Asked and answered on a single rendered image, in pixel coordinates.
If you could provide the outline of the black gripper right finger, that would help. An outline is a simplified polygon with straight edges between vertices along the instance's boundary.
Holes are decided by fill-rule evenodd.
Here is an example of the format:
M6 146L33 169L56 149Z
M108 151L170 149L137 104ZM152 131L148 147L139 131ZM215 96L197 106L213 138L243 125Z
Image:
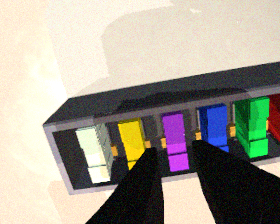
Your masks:
M280 177L204 140L192 151L214 224L280 224Z

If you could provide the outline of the yellow fuse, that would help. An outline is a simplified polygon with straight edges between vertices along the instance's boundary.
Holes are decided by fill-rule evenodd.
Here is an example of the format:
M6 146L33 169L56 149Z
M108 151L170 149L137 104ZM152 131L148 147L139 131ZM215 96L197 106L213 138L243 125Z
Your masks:
M145 148L143 131L141 131L140 117L119 120L117 127L119 127L121 141L123 141L129 171L141 153L147 149Z

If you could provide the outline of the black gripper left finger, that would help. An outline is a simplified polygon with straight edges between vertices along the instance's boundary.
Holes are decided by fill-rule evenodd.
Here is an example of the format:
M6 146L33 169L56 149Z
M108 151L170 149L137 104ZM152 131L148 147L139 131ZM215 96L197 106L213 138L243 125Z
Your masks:
M147 148L97 212L84 224L165 224L156 148Z

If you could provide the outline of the blue fuse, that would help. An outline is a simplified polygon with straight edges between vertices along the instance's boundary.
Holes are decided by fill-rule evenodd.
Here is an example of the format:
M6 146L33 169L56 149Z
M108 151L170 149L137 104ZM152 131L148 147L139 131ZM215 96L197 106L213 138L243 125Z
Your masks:
M217 103L199 107L201 140L207 141L218 149L225 149L229 152L229 145L226 144L226 105Z

